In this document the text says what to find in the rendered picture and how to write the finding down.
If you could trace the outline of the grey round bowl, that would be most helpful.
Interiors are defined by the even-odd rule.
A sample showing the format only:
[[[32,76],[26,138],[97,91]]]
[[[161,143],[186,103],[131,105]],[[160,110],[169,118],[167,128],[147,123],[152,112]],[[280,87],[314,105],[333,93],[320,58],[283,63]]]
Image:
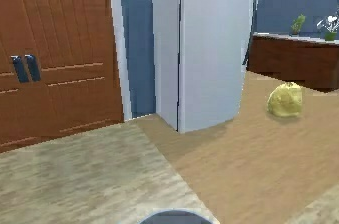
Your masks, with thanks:
[[[138,224],[213,224],[209,219],[188,210],[162,210],[155,212]]]

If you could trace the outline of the white fridge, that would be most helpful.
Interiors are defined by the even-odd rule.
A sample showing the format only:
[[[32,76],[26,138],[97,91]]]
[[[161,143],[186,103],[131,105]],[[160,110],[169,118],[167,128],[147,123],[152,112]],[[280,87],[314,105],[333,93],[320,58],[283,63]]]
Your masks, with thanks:
[[[152,0],[156,113],[179,133],[239,112],[257,0]]]

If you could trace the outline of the brown wooden door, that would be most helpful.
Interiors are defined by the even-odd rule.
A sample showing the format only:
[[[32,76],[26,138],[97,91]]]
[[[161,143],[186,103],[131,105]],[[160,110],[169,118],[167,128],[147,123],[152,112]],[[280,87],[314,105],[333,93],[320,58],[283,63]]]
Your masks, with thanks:
[[[0,0],[0,153],[123,120],[110,0]]]

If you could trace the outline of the dark brown wooden sideboard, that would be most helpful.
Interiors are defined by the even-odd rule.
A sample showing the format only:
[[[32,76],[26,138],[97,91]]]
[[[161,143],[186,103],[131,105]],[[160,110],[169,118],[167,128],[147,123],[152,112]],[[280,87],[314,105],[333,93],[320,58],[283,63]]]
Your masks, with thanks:
[[[247,70],[331,92],[339,89],[339,40],[255,33]]]

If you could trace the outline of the small green house plant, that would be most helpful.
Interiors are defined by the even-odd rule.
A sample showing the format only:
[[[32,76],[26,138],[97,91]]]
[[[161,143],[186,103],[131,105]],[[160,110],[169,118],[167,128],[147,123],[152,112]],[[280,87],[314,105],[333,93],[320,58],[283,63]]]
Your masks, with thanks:
[[[306,19],[306,16],[303,15],[303,14],[300,14],[292,23],[291,25],[291,33],[293,35],[297,35],[301,28],[302,28],[302,25],[304,24],[305,22],[305,19]]]

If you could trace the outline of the white flower plant green pot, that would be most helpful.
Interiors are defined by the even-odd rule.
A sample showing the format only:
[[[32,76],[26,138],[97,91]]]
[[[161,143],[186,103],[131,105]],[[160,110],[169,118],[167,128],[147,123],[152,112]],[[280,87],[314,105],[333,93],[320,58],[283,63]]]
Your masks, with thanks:
[[[318,30],[324,29],[324,40],[334,41],[339,29],[339,4],[334,15],[329,15],[321,19],[316,27]]]

